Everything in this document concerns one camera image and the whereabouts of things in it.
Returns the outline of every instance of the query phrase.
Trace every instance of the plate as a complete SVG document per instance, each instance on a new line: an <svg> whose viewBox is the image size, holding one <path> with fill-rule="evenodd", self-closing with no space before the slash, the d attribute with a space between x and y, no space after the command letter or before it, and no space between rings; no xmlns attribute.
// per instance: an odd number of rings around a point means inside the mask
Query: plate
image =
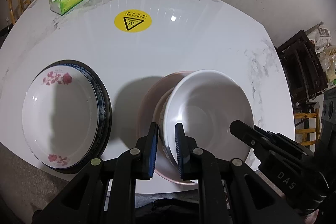
<svg viewBox="0 0 336 224"><path fill-rule="evenodd" d="M30 150L42 163L66 169L80 162L97 126L97 97L82 72L53 66L34 79L23 103L22 127Z"/></svg>
<svg viewBox="0 0 336 224"><path fill-rule="evenodd" d="M149 89L149 91L143 98L139 108L136 126L137 138L146 136L148 134L149 126L153 119L155 119L155 117L153 117L154 111L155 109L157 109L158 112L158 110L160 109L159 106L157 107L158 102L165 102L165 100L160 100L162 96L168 90L173 89L184 77L186 77L190 73L192 73L192 71L181 71L172 73L160 79ZM180 178L177 165L174 166L172 162L165 156L160 138L157 141L155 172L164 179L177 184L195 185L194 182L184 181Z"/></svg>
<svg viewBox="0 0 336 224"><path fill-rule="evenodd" d="M250 103L230 77L215 70L199 70L181 80L172 91L163 121L164 144L177 162L175 125L182 122L186 136L216 158L245 161L250 147L230 133L230 124L241 120L253 127Z"/></svg>
<svg viewBox="0 0 336 224"><path fill-rule="evenodd" d="M88 151L88 153L85 155L85 157L81 159L80 162L78 162L77 164L69 168L56 169L58 172L61 172L61 173L74 174L74 173L78 173L92 159L99 158L103 154L107 146L107 143L109 141L111 127L112 127L111 102L110 102L110 97L108 95L108 92L104 86L104 83L100 80L99 76L94 72L94 70L90 68L88 65L82 62L76 61L76 60L62 60L62 61L53 63L49 67L52 67L55 65L68 65L68 66L71 66L81 71L91 82L92 86L94 87L95 93L100 93L102 95L102 104L105 106L104 108L104 114L105 114L104 128L102 128L101 134L100 134L99 129L97 130L95 140L93 141L93 144L90 150Z"/></svg>

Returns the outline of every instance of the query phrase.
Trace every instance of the dark wooden chair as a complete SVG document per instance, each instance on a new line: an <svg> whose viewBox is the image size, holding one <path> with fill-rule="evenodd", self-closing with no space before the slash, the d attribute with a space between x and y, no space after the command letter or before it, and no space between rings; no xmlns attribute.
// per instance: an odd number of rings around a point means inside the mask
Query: dark wooden chair
<svg viewBox="0 0 336 224"><path fill-rule="evenodd" d="M303 30L277 48L293 103L314 99L328 82L320 60Z"/></svg>

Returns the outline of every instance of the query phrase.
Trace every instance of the screw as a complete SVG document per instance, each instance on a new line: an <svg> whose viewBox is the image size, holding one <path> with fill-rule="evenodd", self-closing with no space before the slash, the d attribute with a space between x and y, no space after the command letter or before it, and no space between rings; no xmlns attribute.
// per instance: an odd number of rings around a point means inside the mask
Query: screw
<svg viewBox="0 0 336 224"><path fill-rule="evenodd" d="M137 148L132 148L130 151L131 155L137 155L140 153L140 150Z"/></svg>
<svg viewBox="0 0 336 224"><path fill-rule="evenodd" d="M91 160L91 164L92 164L93 166L99 165L100 162L101 162L101 160L98 159L98 158L95 158L95 159L92 159L92 160Z"/></svg>
<svg viewBox="0 0 336 224"><path fill-rule="evenodd" d="M241 166L243 164L243 162L241 161L241 159L233 159L232 163L235 166Z"/></svg>
<svg viewBox="0 0 336 224"><path fill-rule="evenodd" d="M201 148L194 148L193 153L196 154L196 155L202 155L203 150Z"/></svg>

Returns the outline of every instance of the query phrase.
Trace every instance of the pink flower pattern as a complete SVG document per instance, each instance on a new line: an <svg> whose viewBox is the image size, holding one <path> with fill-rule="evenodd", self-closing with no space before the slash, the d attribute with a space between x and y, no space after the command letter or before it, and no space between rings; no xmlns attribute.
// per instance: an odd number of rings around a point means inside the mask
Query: pink flower pattern
<svg viewBox="0 0 336 224"><path fill-rule="evenodd" d="M50 162L57 161L58 164L62 164L62 166L65 166L68 164L68 159L67 157L62 158L61 156L54 155L54 154L49 154L48 159Z"/></svg>
<svg viewBox="0 0 336 224"><path fill-rule="evenodd" d="M68 72L66 72L62 77L59 73L54 73L53 71L47 73L47 77L43 78L43 83L46 85L58 83L59 85L72 83L72 77Z"/></svg>

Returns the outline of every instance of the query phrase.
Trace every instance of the white bowl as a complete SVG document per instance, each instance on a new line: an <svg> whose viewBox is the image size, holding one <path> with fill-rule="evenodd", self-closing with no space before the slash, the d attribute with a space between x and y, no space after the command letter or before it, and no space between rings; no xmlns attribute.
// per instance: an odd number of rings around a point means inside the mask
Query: white bowl
<svg viewBox="0 0 336 224"><path fill-rule="evenodd" d="M90 150L98 125L98 103L89 80L75 68L54 66L32 82L22 107L22 127L33 154L64 169Z"/></svg>
<svg viewBox="0 0 336 224"><path fill-rule="evenodd" d="M245 161L250 147L230 133L232 121L253 127L249 101L239 85L224 73L199 70L182 79L171 93L163 121L163 137L177 162L175 125L182 122L187 136L216 158Z"/></svg>
<svg viewBox="0 0 336 224"><path fill-rule="evenodd" d="M173 92L174 88L171 88L170 90L168 90L158 101L155 109L154 109L154 113L153 113L153 122L156 122L157 125L159 126L159 137L162 141L164 141L163 139L163 116L164 116L164 109L166 108L166 103L168 101L168 98L170 96L170 94Z"/></svg>
<svg viewBox="0 0 336 224"><path fill-rule="evenodd" d="M175 72L157 81L147 92L139 108L136 126L136 136L140 138L148 134L151 122L159 122L160 112L164 102L162 97L169 96L168 91L174 88L191 71ZM173 164L165 155L159 138L155 161L155 173L166 180L181 185L195 185L194 182L184 181L180 178L177 164Z"/></svg>

